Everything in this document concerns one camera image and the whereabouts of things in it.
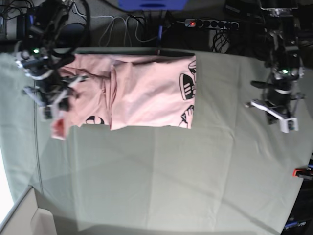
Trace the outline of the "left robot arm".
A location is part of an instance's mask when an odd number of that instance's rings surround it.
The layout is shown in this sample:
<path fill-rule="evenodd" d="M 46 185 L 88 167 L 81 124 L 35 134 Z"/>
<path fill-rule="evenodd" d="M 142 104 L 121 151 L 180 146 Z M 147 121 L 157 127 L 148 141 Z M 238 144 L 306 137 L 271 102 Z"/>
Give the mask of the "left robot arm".
<path fill-rule="evenodd" d="M 294 0 L 261 0 L 260 8 L 266 13 L 265 24 L 269 36 L 269 56 L 266 67 L 270 74 L 265 82 L 251 81 L 251 85 L 261 89 L 261 99 L 247 103 L 266 112 L 269 125 L 286 119 L 288 124 L 295 117 L 296 107 L 305 94 L 295 92 L 295 86 L 304 75 L 304 66 L 300 57 L 297 30 L 294 22 L 294 10 L 298 4 Z"/>

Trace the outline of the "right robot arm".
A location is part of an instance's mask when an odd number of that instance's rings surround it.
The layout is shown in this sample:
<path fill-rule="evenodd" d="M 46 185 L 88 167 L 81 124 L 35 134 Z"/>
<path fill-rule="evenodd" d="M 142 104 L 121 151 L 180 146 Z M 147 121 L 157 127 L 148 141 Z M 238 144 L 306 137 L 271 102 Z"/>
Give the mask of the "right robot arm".
<path fill-rule="evenodd" d="M 73 0 L 46 0 L 35 10 L 26 37 L 17 42 L 15 62 L 26 76 L 34 80 L 34 86 L 26 86 L 22 93 L 31 97 L 39 106 L 51 109 L 53 105 L 69 111 L 69 97 L 74 95 L 70 85 L 75 78 L 62 77 L 59 69 L 74 61 L 74 51 L 85 41 L 90 27 L 90 8 L 81 2 L 86 24 L 82 36 L 65 53 L 55 51 L 62 28 L 74 6 Z"/>

